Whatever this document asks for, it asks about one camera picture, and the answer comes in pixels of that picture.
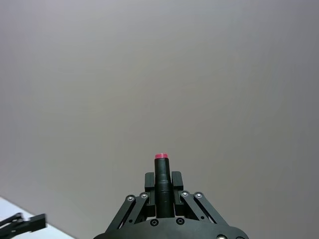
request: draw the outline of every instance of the black cylindrical object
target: black cylindrical object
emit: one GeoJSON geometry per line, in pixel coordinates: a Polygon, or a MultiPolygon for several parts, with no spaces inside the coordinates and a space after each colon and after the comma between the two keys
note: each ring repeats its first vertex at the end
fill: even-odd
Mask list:
{"type": "Polygon", "coordinates": [[[157,218],[175,217],[169,160],[165,153],[155,156],[155,204],[157,218]]]}

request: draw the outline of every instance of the metal screw head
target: metal screw head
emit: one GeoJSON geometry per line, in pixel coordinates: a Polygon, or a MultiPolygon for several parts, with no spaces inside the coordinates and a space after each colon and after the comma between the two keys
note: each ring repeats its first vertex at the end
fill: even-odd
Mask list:
{"type": "Polygon", "coordinates": [[[227,237],[224,236],[224,235],[218,235],[218,236],[217,236],[217,239],[227,239],[227,237]]]}
{"type": "Polygon", "coordinates": [[[133,201],[134,200],[134,197],[133,196],[128,196],[128,201],[133,201]]]}

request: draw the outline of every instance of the red tip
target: red tip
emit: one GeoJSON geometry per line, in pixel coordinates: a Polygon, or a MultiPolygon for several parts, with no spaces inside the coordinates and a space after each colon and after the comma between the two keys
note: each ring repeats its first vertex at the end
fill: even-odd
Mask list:
{"type": "Polygon", "coordinates": [[[168,158],[167,153],[158,153],[157,155],[155,155],[155,159],[157,158],[168,158]]]}

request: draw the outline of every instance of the gray wall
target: gray wall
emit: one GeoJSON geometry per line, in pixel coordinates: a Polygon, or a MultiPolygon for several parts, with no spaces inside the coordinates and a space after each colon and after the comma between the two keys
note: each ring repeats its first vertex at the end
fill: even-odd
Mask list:
{"type": "Polygon", "coordinates": [[[318,11],[1,0],[0,194],[90,239],[167,151],[251,239],[315,238],[318,11]]]}

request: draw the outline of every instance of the pink cap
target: pink cap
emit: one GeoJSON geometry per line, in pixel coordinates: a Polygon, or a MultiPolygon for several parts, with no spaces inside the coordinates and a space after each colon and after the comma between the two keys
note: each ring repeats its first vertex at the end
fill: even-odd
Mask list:
{"type": "Polygon", "coordinates": [[[157,158],[168,158],[167,153],[158,153],[157,155],[155,155],[155,159],[157,158]]]}

